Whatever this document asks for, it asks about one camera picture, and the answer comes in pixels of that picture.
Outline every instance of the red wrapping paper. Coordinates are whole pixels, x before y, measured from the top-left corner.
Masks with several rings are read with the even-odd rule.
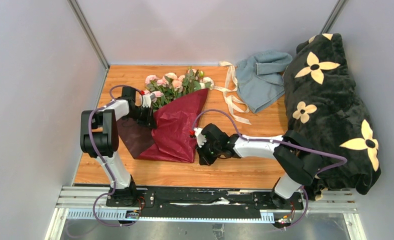
[[[161,107],[154,113],[157,129],[151,131],[134,123],[128,125],[125,121],[118,121],[120,138],[132,157],[193,163],[196,140],[190,137],[190,130],[202,112],[208,93],[209,89],[201,89]]]

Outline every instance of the light blue denim fabric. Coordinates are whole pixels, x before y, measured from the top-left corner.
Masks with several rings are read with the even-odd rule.
[[[267,50],[237,64],[237,94],[253,113],[269,107],[284,94],[280,72],[293,58],[286,52]]]

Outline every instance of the wood surface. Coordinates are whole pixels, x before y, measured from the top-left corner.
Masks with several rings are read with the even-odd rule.
[[[217,86],[224,87],[228,67],[194,66],[193,68],[203,70],[205,75],[212,78]],[[186,70],[187,66],[111,66],[98,105],[99,107],[103,106],[111,100],[109,89],[113,86],[129,85],[144,90],[144,81],[148,75],[162,77],[166,73],[173,72],[179,76],[185,74]],[[121,88],[113,91],[115,97],[120,94]],[[222,93],[217,90],[209,91],[204,109],[219,109],[228,112]],[[236,113],[251,122],[251,125],[237,122],[238,129],[242,134],[248,136],[270,137],[283,134],[287,130],[285,112],[283,96],[257,114]],[[199,126],[204,127],[209,123],[217,125],[228,135],[235,133],[230,120],[220,113],[206,113],[200,120]],[[284,174],[277,161],[266,158],[217,159],[211,166],[200,166],[197,153],[195,153],[194,163],[138,160],[131,157],[122,141],[120,141],[118,152],[125,168],[132,174],[137,185],[272,188],[278,178]],[[83,154],[75,183],[108,184],[109,179],[95,159]]]

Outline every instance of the cream ribbon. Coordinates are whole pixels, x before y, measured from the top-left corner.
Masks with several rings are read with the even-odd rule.
[[[234,67],[234,65],[232,63],[227,62],[227,61],[220,61],[219,62],[219,66],[222,66],[222,67],[229,66],[228,72],[226,73],[225,87],[213,86],[213,89],[222,92],[223,99],[225,100],[226,105],[228,105],[229,113],[231,114],[231,116],[237,122],[251,125],[251,123],[250,123],[250,121],[248,119],[234,115],[234,110],[239,112],[239,113],[248,113],[248,112],[250,112],[249,106],[247,104],[245,104],[243,101],[241,101],[240,99],[238,99],[235,96],[233,96],[233,95],[227,96],[227,93],[236,92],[237,89],[238,89],[238,81],[237,81],[237,77],[236,77],[236,68]],[[228,86],[230,85],[231,79],[232,79],[232,82],[235,85],[235,88],[232,89],[232,90],[229,90]],[[247,109],[246,110],[242,110],[234,102],[238,103],[238,104],[244,104],[247,107]]]

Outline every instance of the black plush fabric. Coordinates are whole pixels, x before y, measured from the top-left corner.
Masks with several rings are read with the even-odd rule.
[[[312,73],[319,69],[321,73]],[[307,138],[317,150],[348,159],[347,164],[320,173],[320,179],[306,186],[309,198],[314,200],[324,188],[356,188],[363,195],[368,193],[381,174],[375,163],[378,142],[375,131],[370,134],[369,112],[349,76],[342,36],[320,34],[300,44],[283,80],[288,129]],[[324,157],[321,167],[337,162]]]

